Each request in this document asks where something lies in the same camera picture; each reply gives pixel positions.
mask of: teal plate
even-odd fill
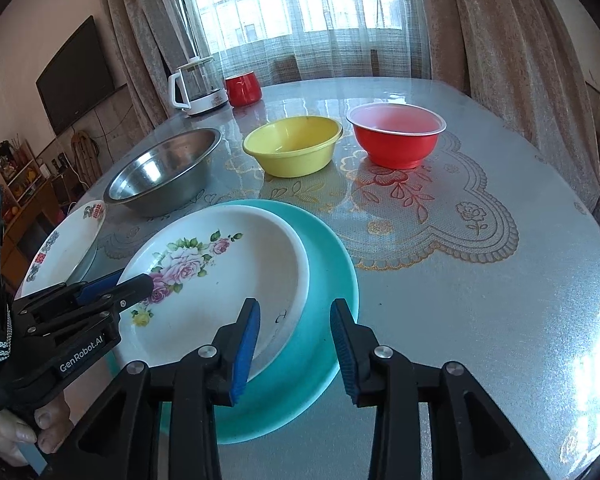
[[[311,406],[340,369],[329,324],[331,302],[344,298],[354,319],[358,319],[356,272],[344,245],[327,224],[283,202],[236,200],[231,203],[266,209],[291,225],[309,258],[310,282],[300,321],[280,355],[247,383],[236,406],[216,407],[218,444],[234,444],[263,436],[291,422]],[[161,430],[169,431],[170,418],[171,405],[165,403]]]

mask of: stainless steel bowl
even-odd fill
[[[206,186],[205,157],[220,142],[221,133],[200,128],[179,134],[144,152],[107,186],[104,201],[124,204],[145,217],[173,211]]]

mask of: human hand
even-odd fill
[[[42,430],[36,433],[9,410],[0,412],[0,458],[10,465],[27,465],[26,459],[16,445],[17,442],[33,444],[43,453],[55,453],[67,438],[74,425],[69,420],[69,406],[60,394],[46,406],[34,412],[36,424]]]

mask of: white kettle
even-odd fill
[[[184,102],[176,101],[176,84]],[[171,106],[197,115],[222,106],[228,101],[214,57],[192,57],[169,76]]]

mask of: plastic bowl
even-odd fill
[[[341,136],[342,126],[333,119],[289,117],[253,130],[242,142],[242,148],[267,173],[291,178],[324,168]]]
[[[392,170],[416,168],[433,151],[445,120],[426,108],[371,103],[351,109],[347,121],[372,163]]]

